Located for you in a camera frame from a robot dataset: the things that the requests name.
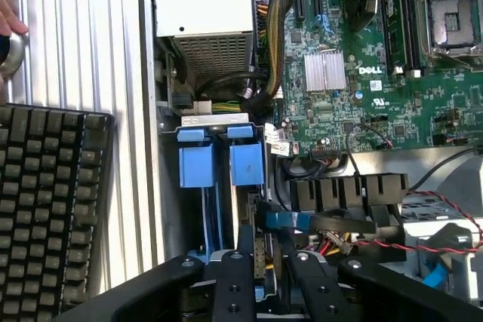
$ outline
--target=silver screw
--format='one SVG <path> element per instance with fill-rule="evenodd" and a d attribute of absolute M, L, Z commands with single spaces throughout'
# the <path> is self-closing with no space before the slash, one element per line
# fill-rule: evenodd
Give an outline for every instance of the silver screw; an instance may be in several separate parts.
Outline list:
<path fill-rule="evenodd" d="M 302 262 L 305 262 L 309 258 L 309 254 L 307 253 L 298 253 L 297 258 L 300 259 Z"/>
<path fill-rule="evenodd" d="M 362 264 L 357 260 L 349 260 L 347 264 L 349 265 L 349 267 L 352 267 L 354 269 L 359 269 L 362 267 Z"/>
<path fill-rule="evenodd" d="M 231 259 L 241 259 L 243 258 L 243 255 L 240 254 L 240 252 L 234 252 L 231 256 L 229 256 Z"/>
<path fill-rule="evenodd" d="M 186 259 L 184 259 L 184 262 L 181 263 L 181 266 L 182 267 L 193 267 L 194 264 L 195 263 L 191 259 L 186 258 Z"/>

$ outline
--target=ribbed metal surface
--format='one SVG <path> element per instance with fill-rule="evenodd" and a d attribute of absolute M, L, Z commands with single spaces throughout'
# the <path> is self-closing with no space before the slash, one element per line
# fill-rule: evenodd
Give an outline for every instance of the ribbed metal surface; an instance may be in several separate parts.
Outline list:
<path fill-rule="evenodd" d="M 248 70 L 253 33 L 176 37 L 175 41 L 195 70 L 198 81 Z"/>
<path fill-rule="evenodd" d="M 20 17 L 29 27 L 28 46 L 8 84 L 9 100 L 108 112 L 116 118 L 108 215 L 100 221 L 100 291 L 163 258 L 162 242 L 156 243 L 162 238 L 159 187 L 158 181 L 155 187 L 152 183 L 158 180 L 155 118 L 146 116 L 155 112 L 155 100 L 146 103 L 143 94 L 143 83 L 152 82 L 145 88 L 153 92 L 154 81 L 141 57 L 146 42 L 140 37 L 139 1 L 18 0 Z"/>
<path fill-rule="evenodd" d="M 306 54 L 303 61 L 307 91 L 342 90 L 346 87 L 344 56 L 341 51 Z"/>

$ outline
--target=hand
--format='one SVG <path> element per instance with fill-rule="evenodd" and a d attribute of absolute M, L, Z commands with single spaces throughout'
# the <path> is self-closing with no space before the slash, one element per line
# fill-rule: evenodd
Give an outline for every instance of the hand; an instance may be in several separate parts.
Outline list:
<path fill-rule="evenodd" d="M 25 34 L 29 30 L 16 15 L 14 0 L 0 0 L 0 35 L 10 36 L 13 32 Z"/>

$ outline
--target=yellow wire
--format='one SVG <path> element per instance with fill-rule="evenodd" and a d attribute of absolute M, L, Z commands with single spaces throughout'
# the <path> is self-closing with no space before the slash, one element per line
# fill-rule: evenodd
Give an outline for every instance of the yellow wire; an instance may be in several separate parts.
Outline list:
<path fill-rule="evenodd" d="M 329 253 L 325 254 L 324 256 L 332 256 L 332 255 L 337 254 L 339 252 L 340 252 L 340 249 L 337 248 L 337 249 L 331 250 Z"/>

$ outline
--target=heatsink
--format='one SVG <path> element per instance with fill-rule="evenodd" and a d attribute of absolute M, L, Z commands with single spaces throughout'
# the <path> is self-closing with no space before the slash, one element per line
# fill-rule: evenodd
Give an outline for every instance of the heatsink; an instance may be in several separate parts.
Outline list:
<path fill-rule="evenodd" d="M 308 92 L 342 90 L 346 87 L 342 51 L 322 51 L 315 54 L 306 54 L 303 62 Z"/>

